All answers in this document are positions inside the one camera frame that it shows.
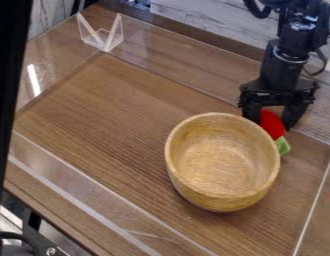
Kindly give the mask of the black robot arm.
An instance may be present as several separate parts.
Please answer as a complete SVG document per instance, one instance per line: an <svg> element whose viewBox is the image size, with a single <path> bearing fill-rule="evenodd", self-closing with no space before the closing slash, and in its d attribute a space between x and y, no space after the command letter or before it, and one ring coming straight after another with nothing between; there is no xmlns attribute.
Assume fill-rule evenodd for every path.
<svg viewBox="0 0 330 256"><path fill-rule="evenodd" d="M317 82L303 79L319 75L327 65L320 48L330 36L330 0L242 0L249 13L265 19L279 14L277 38L266 43L258 77L240 86L242 117L260 123L260 111L281 106L281 122L289 130L315 101Z"/></svg>

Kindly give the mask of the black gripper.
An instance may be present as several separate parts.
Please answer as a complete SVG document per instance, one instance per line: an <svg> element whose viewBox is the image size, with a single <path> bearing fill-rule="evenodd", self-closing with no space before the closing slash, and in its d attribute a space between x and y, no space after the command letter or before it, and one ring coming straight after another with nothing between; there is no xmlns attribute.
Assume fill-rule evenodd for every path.
<svg viewBox="0 0 330 256"><path fill-rule="evenodd" d="M283 106L281 121L289 130L313 104L317 89L319 84L308 79L300 79L295 88L277 90L269 89L258 79L252 80L240 86L237 106L242 117L258 124L261 107Z"/></svg>

